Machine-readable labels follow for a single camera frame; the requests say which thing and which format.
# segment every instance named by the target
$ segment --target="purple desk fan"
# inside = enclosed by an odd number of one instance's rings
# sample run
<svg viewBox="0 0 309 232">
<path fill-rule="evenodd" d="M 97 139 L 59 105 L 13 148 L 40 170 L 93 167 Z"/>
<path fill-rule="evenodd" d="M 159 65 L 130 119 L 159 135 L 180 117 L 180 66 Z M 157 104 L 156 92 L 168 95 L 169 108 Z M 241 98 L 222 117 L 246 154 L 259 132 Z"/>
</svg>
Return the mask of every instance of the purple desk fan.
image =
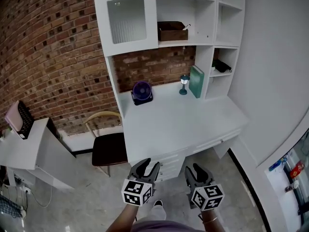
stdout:
<svg viewBox="0 0 309 232">
<path fill-rule="evenodd" d="M 153 93 L 149 83 L 140 81 L 137 82 L 131 91 L 133 102 L 136 106 L 151 102 L 153 100 Z"/>
</svg>

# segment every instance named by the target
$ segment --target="green book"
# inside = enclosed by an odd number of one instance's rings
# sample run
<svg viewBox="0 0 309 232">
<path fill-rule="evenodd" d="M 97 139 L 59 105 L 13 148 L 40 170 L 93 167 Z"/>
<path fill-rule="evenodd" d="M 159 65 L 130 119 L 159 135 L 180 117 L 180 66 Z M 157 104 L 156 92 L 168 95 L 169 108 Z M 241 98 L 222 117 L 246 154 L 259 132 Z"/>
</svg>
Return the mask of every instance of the green book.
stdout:
<svg viewBox="0 0 309 232">
<path fill-rule="evenodd" d="M 191 67 L 189 89 L 196 98 L 201 97 L 202 87 L 204 81 L 204 72 L 197 66 Z"/>
</svg>

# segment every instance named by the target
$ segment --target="wooden box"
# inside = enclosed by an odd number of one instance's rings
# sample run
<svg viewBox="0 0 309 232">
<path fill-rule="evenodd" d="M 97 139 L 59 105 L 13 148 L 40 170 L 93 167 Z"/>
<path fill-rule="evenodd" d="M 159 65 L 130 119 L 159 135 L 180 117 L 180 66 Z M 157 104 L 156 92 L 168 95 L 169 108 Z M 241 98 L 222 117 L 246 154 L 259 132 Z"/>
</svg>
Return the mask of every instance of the wooden box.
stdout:
<svg viewBox="0 0 309 232">
<path fill-rule="evenodd" d="M 184 41 L 188 40 L 188 30 L 183 30 L 184 24 L 180 21 L 158 22 L 159 41 Z"/>
</svg>

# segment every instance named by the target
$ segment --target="bracelet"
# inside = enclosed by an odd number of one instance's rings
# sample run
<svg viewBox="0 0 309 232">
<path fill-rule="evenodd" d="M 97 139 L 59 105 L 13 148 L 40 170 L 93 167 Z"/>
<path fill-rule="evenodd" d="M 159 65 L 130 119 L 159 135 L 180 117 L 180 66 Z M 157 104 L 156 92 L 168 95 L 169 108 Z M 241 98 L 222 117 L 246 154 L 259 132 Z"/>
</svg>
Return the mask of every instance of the bracelet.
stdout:
<svg viewBox="0 0 309 232">
<path fill-rule="evenodd" d="M 215 217 L 213 220 L 210 220 L 210 221 L 208 221 L 208 222 L 203 222 L 203 224 L 207 224 L 207 223 L 213 222 L 213 221 L 215 221 L 217 218 L 218 218 L 218 217 Z"/>
</svg>

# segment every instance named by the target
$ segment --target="brick wall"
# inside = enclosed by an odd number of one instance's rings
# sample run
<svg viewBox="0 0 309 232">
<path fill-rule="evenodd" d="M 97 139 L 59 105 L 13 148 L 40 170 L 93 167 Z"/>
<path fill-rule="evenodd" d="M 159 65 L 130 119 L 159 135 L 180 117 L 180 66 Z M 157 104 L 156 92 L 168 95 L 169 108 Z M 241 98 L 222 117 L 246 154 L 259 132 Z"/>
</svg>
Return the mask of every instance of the brick wall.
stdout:
<svg viewBox="0 0 309 232">
<path fill-rule="evenodd" d="M 0 129 L 21 100 L 35 119 L 50 117 L 68 134 L 85 132 L 91 114 L 117 111 L 101 49 L 94 0 L 0 1 Z M 179 81 L 194 64 L 195 48 L 160 48 L 114 58 L 121 91 L 139 80 Z M 91 126 L 118 125 L 102 118 Z"/>
</svg>

